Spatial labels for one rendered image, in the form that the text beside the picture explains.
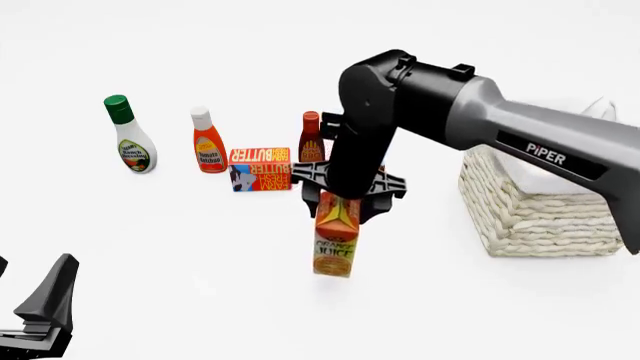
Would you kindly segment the orange juice carton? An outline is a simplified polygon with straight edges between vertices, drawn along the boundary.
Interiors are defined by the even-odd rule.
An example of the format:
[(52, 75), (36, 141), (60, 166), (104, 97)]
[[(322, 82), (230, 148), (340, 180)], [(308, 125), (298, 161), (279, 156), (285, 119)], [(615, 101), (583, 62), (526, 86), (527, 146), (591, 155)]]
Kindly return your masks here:
[(349, 278), (360, 227), (360, 201), (320, 194), (314, 228), (315, 274)]

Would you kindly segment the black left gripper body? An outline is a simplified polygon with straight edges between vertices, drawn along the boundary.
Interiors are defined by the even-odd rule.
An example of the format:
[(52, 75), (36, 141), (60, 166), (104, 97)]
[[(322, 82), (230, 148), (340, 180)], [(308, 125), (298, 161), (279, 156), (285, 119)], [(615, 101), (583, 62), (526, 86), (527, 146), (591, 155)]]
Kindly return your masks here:
[(0, 360), (61, 358), (71, 341), (73, 319), (25, 320), (23, 329), (0, 329)]

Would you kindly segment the red and blue butter box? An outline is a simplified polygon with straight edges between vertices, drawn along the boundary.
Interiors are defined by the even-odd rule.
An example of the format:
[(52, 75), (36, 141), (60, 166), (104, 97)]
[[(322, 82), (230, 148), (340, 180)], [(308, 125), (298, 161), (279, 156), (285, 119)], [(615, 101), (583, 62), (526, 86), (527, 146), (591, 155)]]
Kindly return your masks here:
[(229, 158), (233, 191), (286, 191), (292, 188), (289, 148), (233, 149)]

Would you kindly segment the dark red BBQ sauce bottle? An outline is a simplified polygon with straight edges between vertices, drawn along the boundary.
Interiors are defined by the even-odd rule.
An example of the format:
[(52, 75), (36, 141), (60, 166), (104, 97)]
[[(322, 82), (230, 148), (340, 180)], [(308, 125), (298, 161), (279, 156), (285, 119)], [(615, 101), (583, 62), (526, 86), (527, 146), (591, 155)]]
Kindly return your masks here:
[(320, 116), (315, 111), (303, 114), (303, 128), (298, 146), (298, 161), (325, 161), (324, 140), (320, 134)]

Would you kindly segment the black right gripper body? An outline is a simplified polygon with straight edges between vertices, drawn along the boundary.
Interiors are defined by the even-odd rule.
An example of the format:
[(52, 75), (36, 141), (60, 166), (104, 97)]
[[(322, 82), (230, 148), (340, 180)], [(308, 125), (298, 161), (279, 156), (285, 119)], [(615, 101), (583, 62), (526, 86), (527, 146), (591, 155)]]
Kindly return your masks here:
[(291, 181), (293, 183), (304, 182), (305, 184), (315, 185), (321, 190), (350, 200), (386, 194), (402, 199), (407, 193), (405, 179), (381, 170), (376, 171), (371, 185), (368, 186), (366, 191), (340, 189), (339, 186), (331, 185), (329, 182), (329, 165), (329, 161), (294, 163), (291, 169)]

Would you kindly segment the ranch dressing bottle green cap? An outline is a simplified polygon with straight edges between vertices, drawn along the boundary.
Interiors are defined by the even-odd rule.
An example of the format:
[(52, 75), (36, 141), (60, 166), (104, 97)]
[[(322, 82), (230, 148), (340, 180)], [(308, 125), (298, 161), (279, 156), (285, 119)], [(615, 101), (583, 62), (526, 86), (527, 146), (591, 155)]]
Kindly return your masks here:
[(117, 133), (117, 151), (133, 173), (144, 174), (157, 164), (157, 150), (137, 122), (125, 95), (111, 95), (103, 101)]

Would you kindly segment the tomato ketchup bottle white cap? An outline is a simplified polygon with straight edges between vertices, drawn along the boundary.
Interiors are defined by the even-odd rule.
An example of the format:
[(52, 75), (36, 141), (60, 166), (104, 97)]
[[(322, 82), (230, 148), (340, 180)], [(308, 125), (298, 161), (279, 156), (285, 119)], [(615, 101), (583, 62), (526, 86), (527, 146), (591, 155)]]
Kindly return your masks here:
[(204, 173), (223, 173), (228, 159), (224, 143), (213, 125), (206, 107), (193, 107), (190, 111), (194, 125), (194, 151), (199, 169)]

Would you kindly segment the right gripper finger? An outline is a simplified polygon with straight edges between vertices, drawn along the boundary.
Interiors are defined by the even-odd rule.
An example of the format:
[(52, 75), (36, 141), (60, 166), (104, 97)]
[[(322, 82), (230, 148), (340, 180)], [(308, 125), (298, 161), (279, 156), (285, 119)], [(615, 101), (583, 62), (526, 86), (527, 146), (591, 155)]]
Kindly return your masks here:
[(303, 185), (301, 197), (303, 202), (308, 206), (310, 217), (315, 218), (318, 204), (320, 203), (321, 190), (316, 185)]
[(367, 196), (360, 203), (359, 224), (365, 224), (377, 215), (389, 212), (392, 208), (392, 196)]

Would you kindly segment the white woven basket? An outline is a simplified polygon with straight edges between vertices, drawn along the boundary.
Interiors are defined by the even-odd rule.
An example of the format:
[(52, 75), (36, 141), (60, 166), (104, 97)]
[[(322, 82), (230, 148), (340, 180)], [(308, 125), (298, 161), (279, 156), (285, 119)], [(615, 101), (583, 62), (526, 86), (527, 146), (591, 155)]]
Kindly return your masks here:
[(592, 257), (623, 246), (599, 194), (489, 146), (465, 152), (458, 188), (493, 257)]

